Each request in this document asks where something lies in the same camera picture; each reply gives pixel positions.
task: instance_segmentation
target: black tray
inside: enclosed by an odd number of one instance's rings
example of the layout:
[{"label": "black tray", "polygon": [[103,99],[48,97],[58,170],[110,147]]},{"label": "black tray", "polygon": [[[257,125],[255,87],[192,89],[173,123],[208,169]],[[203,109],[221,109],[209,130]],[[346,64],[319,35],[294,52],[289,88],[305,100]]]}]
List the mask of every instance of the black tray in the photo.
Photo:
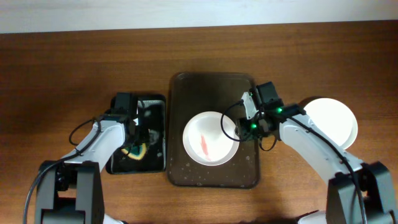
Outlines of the black tray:
[{"label": "black tray", "polygon": [[[204,166],[185,152],[182,134],[195,115],[205,111],[224,112],[239,101],[253,84],[242,73],[181,73],[172,80],[166,173],[179,186],[232,187],[250,189],[259,181],[257,141],[241,142],[232,159],[219,166]],[[228,116],[245,117],[243,108]]]}]

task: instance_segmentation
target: brown table top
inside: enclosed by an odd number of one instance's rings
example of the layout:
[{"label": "brown table top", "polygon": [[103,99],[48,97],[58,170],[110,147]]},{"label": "brown table top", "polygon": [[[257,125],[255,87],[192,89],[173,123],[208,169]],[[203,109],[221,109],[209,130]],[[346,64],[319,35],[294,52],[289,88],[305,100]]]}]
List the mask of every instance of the brown table top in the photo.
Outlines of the brown table top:
[{"label": "brown table top", "polygon": [[[182,71],[249,73],[258,84],[273,81],[286,103],[315,95],[344,102],[359,125],[349,151],[384,163],[398,193],[397,62],[397,21],[2,34],[0,220],[21,222],[41,162],[72,150],[70,131],[116,92],[167,96]],[[103,172],[106,213],[130,223],[236,223],[325,209],[326,185],[293,149],[280,142],[260,158],[252,190]]]}]

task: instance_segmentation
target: yellow object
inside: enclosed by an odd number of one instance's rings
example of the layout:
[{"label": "yellow object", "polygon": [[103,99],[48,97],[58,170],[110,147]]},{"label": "yellow object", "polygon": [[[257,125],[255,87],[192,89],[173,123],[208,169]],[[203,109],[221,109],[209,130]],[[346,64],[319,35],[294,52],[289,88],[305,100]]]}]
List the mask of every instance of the yellow object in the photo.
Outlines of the yellow object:
[{"label": "yellow object", "polygon": [[122,149],[122,152],[124,154],[126,154],[130,159],[141,160],[142,158],[144,158],[144,155],[147,152],[147,147],[146,147],[145,143],[143,143],[142,145],[140,145],[138,147],[141,150],[138,155],[135,155],[131,152],[129,153],[129,151],[127,149]]}]

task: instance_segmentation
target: white plate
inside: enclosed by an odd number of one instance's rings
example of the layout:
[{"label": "white plate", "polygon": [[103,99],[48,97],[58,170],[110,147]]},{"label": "white plate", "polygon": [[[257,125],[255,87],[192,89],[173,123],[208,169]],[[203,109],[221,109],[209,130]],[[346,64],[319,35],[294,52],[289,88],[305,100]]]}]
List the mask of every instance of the white plate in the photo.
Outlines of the white plate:
[{"label": "white plate", "polygon": [[342,102],[319,98],[304,107],[315,125],[343,149],[354,143],[358,123],[353,112]]},{"label": "white plate", "polygon": [[[185,126],[182,142],[187,154],[206,166],[217,166],[230,160],[239,143],[227,138],[221,130],[221,113],[208,111],[194,116]],[[224,116],[224,130],[235,139],[235,124]]]}]

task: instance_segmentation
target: white background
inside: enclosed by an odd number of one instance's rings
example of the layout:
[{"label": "white background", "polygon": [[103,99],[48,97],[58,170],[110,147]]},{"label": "white background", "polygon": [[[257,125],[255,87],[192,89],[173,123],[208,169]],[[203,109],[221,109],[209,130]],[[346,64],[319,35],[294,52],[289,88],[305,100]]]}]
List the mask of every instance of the white background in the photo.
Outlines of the white background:
[{"label": "white background", "polygon": [[0,33],[398,19],[398,0],[0,0]]}]

